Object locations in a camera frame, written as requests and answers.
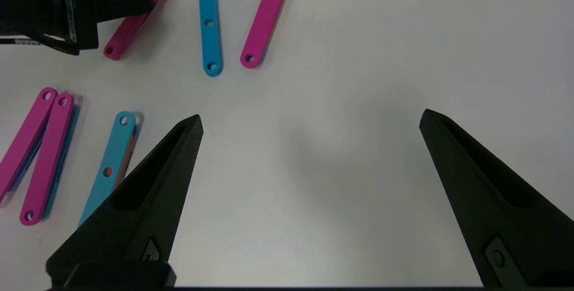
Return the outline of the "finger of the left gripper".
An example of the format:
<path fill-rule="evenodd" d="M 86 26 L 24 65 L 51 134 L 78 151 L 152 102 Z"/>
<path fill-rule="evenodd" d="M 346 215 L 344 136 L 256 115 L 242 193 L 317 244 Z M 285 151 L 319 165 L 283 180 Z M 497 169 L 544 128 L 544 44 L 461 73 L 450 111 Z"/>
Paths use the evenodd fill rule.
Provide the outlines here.
<path fill-rule="evenodd" d="M 97 23 L 124 17 L 134 17 L 150 13 L 154 0 L 95 0 L 95 20 Z"/>

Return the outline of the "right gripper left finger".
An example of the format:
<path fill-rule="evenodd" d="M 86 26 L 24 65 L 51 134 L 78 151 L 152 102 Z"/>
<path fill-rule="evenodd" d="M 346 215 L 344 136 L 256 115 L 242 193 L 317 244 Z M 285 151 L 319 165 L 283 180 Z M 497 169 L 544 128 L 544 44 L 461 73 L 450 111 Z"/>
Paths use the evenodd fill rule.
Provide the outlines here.
<path fill-rule="evenodd" d="M 168 261 L 204 130 L 176 124 L 49 257 L 52 283 L 174 283 Z"/>

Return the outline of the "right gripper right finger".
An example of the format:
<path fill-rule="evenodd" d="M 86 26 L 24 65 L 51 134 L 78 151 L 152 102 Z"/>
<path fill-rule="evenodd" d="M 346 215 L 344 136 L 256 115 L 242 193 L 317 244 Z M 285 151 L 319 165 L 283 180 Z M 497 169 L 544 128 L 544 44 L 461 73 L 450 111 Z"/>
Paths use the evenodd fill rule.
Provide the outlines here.
<path fill-rule="evenodd" d="M 482 285 L 572 289 L 573 220 L 447 116 L 419 128 Z"/>

